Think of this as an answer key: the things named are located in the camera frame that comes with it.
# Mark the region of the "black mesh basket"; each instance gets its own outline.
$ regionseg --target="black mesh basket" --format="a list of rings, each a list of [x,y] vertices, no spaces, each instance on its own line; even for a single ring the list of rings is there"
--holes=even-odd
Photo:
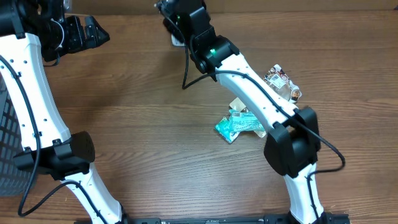
[[[0,196],[14,196],[25,190],[31,173],[18,170],[12,161],[16,154],[22,152],[21,131],[2,76],[0,111]]]

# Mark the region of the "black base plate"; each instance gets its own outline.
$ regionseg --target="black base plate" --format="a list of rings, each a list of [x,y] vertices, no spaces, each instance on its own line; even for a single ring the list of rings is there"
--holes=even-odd
[[[193,218],[181,220],[161,220],[159,218],[125,218],[120,224],[296,224],[287,215],[265,215],[247,218]],[[348,215],[324,213],[319,224],[350,224]]]

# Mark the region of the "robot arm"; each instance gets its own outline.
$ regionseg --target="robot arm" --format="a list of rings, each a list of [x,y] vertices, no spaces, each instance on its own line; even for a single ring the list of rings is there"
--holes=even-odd
[[[42,63],[42,56],[51,61],[65,54],[99,47],[109,40],[109,35],[93,17],[86,18],[85,29],[78,17],[64,18],[63,8],[70,7],[70,1],[41,0],[39,4],[42,6],[40,15],[35,1],[0,2],[0,55],[5,60],[0,62],[0,72],[17,113],[24,148],[24,152],[14,157],[14,162],[21,170],[32,170],[40,150],[37,172],[50,174],[62,183],[80,184],[88,198],[76,185],[67,186],[87,210],[93,223],[104,223],[95,209],[99,210],[106,223],[120,222],[121,205],[108,192],[95,169],[95,150],[90,135],[86,132],[70,134],[55,106]],[[39,149],[27,102],[16,78],[21,82],[32,108],[40,135]]]
[[[263,89],[270,94],[272,99],[281,106],[285,112],[289,115],[294,116],[297,107],[289,103],[287,100],[281,98],[276,92],[274,92],[266,83],[251,69],[247,61],[242,54],[231,55],[227,59],[222,61],[222,66],[216,68],[216,71],[237,71],[248,74],[251,78],[255,79]],[[278,111],[275,106],[268,100],[268,98],[258,89],[257,86],[250,82],[246,78],[242,78],[237,75],[226,75],[218,74],[217,81],[231,90],[241,101],[252,111],[259,119],[264,129],[270,135],[274,133],[274,125],[276,123],[283,124],[287,121],[287,118]],[[270,162],[275,166],[282,165],[280,162]],[[290,197],[290,214],[295,218],[296,221],[302,224],[313,223],[316,220],[312,203],[310,201],[309,191],[307,187],[307,177],[309,173],[315,171],[316,163],[308,164],[302,170],[298,172],[297,176],[290,176],[288,174],[283,175],[287,186],[287,190]],[[311,190],[314,197],[314,203],[317,208],[318,216],[323,213],[323,207],[318,198],[317,185],[315,183],[315,177],[312,177]]]
[[[307,185],[307,177],[316,169],[320,140],[300,127],[295,127],[292,131],[287,129],[292,124],[290,119],[293,118],[318,134],[314,110],[306,108],[300,111],[281,98],[250,68],[231,41],[220,35],[216,36],[204,1],[165,0],[159,1],[155,7],[165,16],[164,25],[168,31],[185,46],[189,46],[191,59],[197,69],[202,73],[215,74],[212,75],[214,81],[220,82],[238,96],[264,126],[268,133],[264,155],[271,167],[285,179],[290,197],[290,222],[329,223],[318,198],[315,176],[309,181],[311,192]],[[244,73],[251,80],[228,71]],[[254,82],[286,114],[281,113]]]

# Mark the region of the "teal wrapper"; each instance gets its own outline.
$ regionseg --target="teal wrapper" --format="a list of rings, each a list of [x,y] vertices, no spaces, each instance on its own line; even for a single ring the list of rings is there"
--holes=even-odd
[[[229,117],[229,131],[265,131],[264,127],[252,112],[239,112],[230,110],[231,117]]]
[[[215,129],[225,139],[225,141],[230,144],[235,141],[240,133],[236,131],[230,131],[229,121],[226,117],[224,117],[218,124],[216,124]]]

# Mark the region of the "wooden table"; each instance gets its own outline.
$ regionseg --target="wooden table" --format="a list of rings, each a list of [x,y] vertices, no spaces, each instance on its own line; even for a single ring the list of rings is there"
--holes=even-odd
[[[398,220],[398,14],[394,11],[212,15],[251,66],[279,63],[318,113],[322,136],[346,156],[342,172],[317,177],[326,211],[352,223]],[[265,139],[232,145],[214,130],[232,93],[211,79],[182,91],[184,51],[170,46],[160,16],[103,16],[111,41],[67,55],[47,78],[71,132],[87,130],[96,166],[132,217],[239,217],[289,211],[283,178],[263,155]],[[190,79],[199,76],[191,63]],[[319,168],[336,167],[326,147]],[[26,208],[58,182],[40,176]],[[88,218],[63,189],[25,219],[21,197],[0,199],[0,223]]]

